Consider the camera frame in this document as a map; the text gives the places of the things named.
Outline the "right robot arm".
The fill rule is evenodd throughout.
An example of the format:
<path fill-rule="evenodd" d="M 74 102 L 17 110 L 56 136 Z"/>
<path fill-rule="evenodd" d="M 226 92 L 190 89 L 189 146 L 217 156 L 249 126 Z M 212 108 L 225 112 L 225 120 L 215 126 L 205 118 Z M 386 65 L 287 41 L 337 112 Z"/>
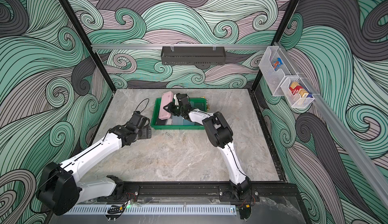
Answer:
<path fill-rule="evenodd" d="M 234 199 L 244 201 L 252 195 L 251 179 L 245 174 L 237 157 L 233 132 L 221 112 L 209 113 L 194 108 L 188 98 L 178 99 L 165 105 L 163 109 L 174 116 L 181 116 L 185 120 L 200 124 L 204 127 L 210 143 L 216 147 L 226 164 L 231 192 Z"/>

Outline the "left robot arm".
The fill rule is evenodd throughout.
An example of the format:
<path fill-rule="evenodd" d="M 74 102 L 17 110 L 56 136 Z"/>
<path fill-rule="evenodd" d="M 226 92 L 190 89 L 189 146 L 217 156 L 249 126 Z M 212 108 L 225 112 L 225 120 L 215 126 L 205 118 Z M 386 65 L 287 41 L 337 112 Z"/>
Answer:
<path fill-rule="evenodd" d="M 81 179 L 111 153 L 151 136 L 152 128 L 149 125 L 141 129 L 131 124 L 109 129 L 102 139 L 77 155 L 61 163 L 47 164 L 43 168 L 36 198 L 57 216 L 91 199 L 106 197 L 120 201 L 125 197 L 124 182 L 120 178 L 108 175 L 91 182 L 82 182 Z"/>

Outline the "pink pencil case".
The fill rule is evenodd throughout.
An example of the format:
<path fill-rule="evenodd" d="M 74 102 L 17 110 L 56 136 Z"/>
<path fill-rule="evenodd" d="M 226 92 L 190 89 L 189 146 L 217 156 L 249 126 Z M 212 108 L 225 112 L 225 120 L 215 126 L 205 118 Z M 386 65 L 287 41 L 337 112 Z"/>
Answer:
<path fill-rule="evenodd" d="M 171 117 L 171 113 L 169 111 L 166 111 L 164 107 L 173 102 L 173 95 L 174 94 L 172 91 L 168 91 L 162 95 L 158 119 L 167 120 Z"/>

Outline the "green storage tray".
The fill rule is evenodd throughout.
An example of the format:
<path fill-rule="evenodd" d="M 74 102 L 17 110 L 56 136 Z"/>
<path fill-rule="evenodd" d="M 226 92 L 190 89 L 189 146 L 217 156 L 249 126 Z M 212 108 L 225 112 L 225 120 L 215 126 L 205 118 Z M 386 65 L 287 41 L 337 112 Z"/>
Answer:
<path fill-rule="evenodd" d="M 208 111 L 208 102 L 205 97 L 193 98 L 190 102 L 192 107 L 196 107 L 201 111 Z M 159 118 L 161 98 L 155 100 L 153 116 L 151 119 L 151 127 L 155 130 L 203 130 L 204 127 L 198 123 L 192 123 L 185 120 L 183 117 L 171 116 L 167 120 Z"/>

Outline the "light blue pencil case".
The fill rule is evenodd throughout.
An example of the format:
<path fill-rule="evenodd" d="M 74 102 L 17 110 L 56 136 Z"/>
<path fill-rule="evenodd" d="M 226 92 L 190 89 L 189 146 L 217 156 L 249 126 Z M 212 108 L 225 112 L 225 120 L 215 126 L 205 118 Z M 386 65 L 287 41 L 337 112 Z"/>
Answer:
<path fill-rule="evenodd" d="M 173 126 L 194 126 L 195 123 L 185 120 L 181 116 L 172 116 L 172 125 Z"/>

